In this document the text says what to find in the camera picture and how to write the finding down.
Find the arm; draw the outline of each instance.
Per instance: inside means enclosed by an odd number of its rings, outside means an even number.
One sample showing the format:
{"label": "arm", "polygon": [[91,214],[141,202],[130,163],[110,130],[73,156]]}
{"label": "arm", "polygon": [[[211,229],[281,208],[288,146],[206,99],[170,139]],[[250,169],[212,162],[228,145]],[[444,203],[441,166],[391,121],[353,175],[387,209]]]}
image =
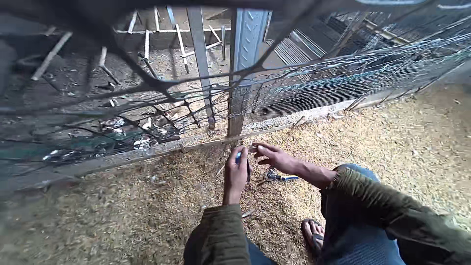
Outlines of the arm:
{"label": "arm", "polygon": [[323,190],[342,192],[357,201],[365,220],[398,239],[406,264],[465,264],[471,260],[470,235],[448,227],[428,207],[349,168],[337,172]]}
{"label": "arm", "polygon": [[278,147],[258,143],[255,157],[267,157],[286,174],[295,174],[321,189],[323,195],[346,194],[356,203],[359,215],[371,225],[385,229],[398,239],[401,257],[407,264],[465,264],[471,260],[469,234],[445,225],[444,220],[410,196],[381,185],[349,168],[338,172],[300,161]]}
{"label": "arm", "polygon": [[[236,164],[236,155],[241,161]],[[250,264],[240,196],[247,181],[247,148],[232,150],[225,165],[222,206],[205,209],[185,246],[185,264]]]}

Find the person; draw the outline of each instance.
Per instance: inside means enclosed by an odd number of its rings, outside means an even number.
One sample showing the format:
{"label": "person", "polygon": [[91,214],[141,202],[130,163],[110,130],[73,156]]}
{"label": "person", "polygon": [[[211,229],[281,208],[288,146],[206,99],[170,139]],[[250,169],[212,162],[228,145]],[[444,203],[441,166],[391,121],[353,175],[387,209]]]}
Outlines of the person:
{"label": "person", "polygon": [[[448,227],[429,208],[382,185],[370,170],[355,164],[329,170],[276,146],[254,145],[254,156],[264,158],[258,164],[297,175],[320,189],[325,229],[312,219],[301,222],[316,264],[471,264],[468,233]],[[244,146],[232,150],[222,206],[205,209],[185,246],[185,264],[275,264],[247,239],[241,223],[248,153]]]}

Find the dirt floor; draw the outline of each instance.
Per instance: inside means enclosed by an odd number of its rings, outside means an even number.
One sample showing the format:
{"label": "dirt floor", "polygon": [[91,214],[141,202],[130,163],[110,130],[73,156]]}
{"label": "dirt floor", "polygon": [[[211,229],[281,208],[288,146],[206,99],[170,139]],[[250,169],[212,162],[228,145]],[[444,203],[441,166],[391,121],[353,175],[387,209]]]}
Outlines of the dirt floor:
{"label": "dirt floor", "polygon": [[[447,86],[380,107],[253,136],[320,166],[356,163],[452,223],[471,227],[471,89]],[[222,201],[229,146],[195,149],[91,174],[3,204],[2,264],[182,264],[203,210]],[[252,179],[266,170],[256,165]],[[320,194],[303,180],[247,185],[242,220],[252,242],[280,264],[308,264],[304,218],[323,224]]]}

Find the jeans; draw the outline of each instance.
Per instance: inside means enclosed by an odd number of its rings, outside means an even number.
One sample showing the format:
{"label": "jeans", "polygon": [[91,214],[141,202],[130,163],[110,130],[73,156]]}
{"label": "jeans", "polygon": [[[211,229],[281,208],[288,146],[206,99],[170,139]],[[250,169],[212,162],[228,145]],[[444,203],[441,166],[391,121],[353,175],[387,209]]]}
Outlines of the jeans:
{"label": "jeans", "polygon": [[[355,164],[345,164],[366,177],[379,181],[369,169]],[[325,236],[321,256],[316,264],[368,264],[405,265],[399,255],[396,241],[381,228],[370,226],[361,221],[349,206],[347,197],[322,195],[322,215],[325,218]],[[253,265],[275,264],[263,255],[257,246],[249,242],[250,260]]]}

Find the blue-handled pliers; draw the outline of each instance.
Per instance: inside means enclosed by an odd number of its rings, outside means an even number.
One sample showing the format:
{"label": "blue-handled pliers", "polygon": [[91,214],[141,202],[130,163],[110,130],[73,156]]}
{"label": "blue-handled pliers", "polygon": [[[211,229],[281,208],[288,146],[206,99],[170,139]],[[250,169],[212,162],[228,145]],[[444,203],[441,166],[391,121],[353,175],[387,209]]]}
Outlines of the blue-handled pliers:
{"label": "blue-handled pliers", "polygon": [[[239,164],[240,163],[240,155],[242,153],[241,152],[238,152],[237,153],[237,156],[235,157],[235,163],[236,164]],[[250,166],[249,166],[249,160],[247,159],[247,182],[250,181]]]}

